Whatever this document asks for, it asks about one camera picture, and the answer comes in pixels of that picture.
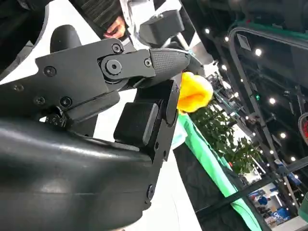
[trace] textured grip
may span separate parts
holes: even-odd
[[[176,49],[150,50],[155,77],[147,80],[142,87],[149,87],[179,74],[190,62],[190,54]]]

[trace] dark sleeve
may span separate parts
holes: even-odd
[[[73,4],[82,11],[82,16],[92,21],[105,33],[117,17],[122,15],[119,0],[73,0]]]

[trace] person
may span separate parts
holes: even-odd
[[[260,205],[267,205],[268,204],[268,201],[270,201],[271,199],[270,198],[266,198],[264,196],[261,196],[259,199],[258,199],[258,203]]]
[[[123,38],[125,21],[119,0],[70,0],[100,39]]]

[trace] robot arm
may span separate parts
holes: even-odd
[[[171,78],[190,55],[123,51],[114,38],[58,51],[36,60],[35,75],[0,85],[4,230],[112,230],[151,205],[178,116],[180,91]],[[131,88],[137,94],[123,110],[116,142],[70,132]]]

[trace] person's hand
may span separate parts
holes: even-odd
[[[104,34],[105,38],[116,38],[119,39],[124,36],[125,33],[125,22],[124,19],[119,16],[116,18],[114,23],[108,28],[107,33]]]

